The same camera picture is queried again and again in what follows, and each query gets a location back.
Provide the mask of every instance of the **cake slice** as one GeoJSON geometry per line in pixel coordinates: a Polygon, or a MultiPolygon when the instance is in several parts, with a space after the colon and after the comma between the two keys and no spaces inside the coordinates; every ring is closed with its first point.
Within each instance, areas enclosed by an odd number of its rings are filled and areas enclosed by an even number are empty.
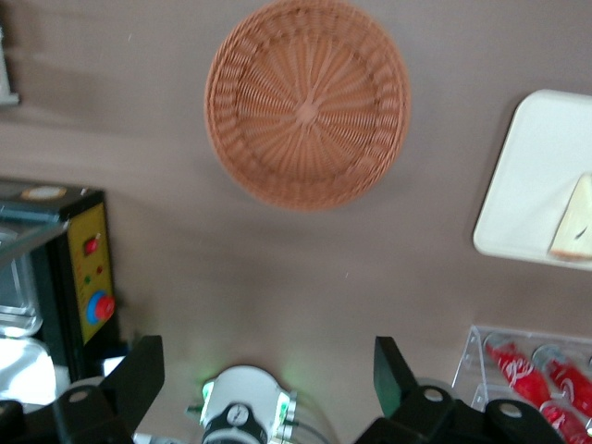
{"type": "Polygon", "coordinates": [[[580,177],[549,252],[561,259],[592,260],[592,175],[580,177]]]}

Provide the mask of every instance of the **yellow control panel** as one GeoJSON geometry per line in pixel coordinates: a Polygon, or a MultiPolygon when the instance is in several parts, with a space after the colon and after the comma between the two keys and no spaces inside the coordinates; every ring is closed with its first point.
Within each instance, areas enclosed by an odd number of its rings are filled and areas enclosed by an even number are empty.
{"type": "Polygon", "coordinates": [[[69,220],[68,245],[82,339],[86,344],[115,311],[102,203],[69,220]]]}

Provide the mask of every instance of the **woven tray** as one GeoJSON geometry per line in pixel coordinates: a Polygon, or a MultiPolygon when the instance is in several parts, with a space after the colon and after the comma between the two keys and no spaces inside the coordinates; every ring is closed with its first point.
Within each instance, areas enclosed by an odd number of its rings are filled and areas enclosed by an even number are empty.
{"type": "Polygon", "coordinates": [[[399,154],[410,114],[399,51],[339,0],[280,0],[219,48],[205,118],[216,153],[270,204],[316,210],[368,191],[399,154]]]}

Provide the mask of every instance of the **white cutting board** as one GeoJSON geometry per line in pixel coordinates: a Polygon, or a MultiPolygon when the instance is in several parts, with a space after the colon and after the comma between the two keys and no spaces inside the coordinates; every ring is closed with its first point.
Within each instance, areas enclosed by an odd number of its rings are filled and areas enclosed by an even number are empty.
{"type": "Polygon", "coordinates": [[[541,90],[516,109],[473,241],[482,254],[592,270],[549,246],[580,176],[592,172],[592,97],[541,90]]]}

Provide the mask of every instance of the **toaster oven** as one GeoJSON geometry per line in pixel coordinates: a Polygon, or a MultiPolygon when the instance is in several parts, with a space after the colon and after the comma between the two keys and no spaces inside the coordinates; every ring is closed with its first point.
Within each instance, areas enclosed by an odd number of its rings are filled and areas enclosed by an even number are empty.
{"type": "MultiPolygon", "coordinates": [[[[46,351],[68,383],[121,354],[103,191],[0,179],[0,339],[21,361],[46,351]]],[[[2,397],[19,365],[0,367],[2,397]]]]}

